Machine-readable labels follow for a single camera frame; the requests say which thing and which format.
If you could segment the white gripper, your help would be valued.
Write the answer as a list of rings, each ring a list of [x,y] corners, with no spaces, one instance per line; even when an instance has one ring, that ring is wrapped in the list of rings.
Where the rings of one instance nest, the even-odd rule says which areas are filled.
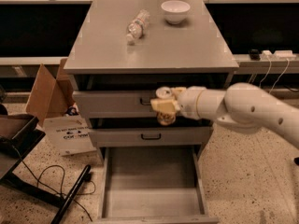
[[[217,120],[227,113],[224,91],[209,90],[203,87],[175,87],[172,95],[178,99],[151,99],[151,107],[156,112],[177,113],[188,119]]]

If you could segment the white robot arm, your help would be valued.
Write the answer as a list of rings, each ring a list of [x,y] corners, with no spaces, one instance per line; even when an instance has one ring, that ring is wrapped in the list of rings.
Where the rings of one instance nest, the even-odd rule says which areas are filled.
[[[236,83],[225,91],[161,87],[150,104],[166,125],[181,115],[209,119],[238,133],[256,133],[265,127],[299,148],[299,109],[249,83]]]

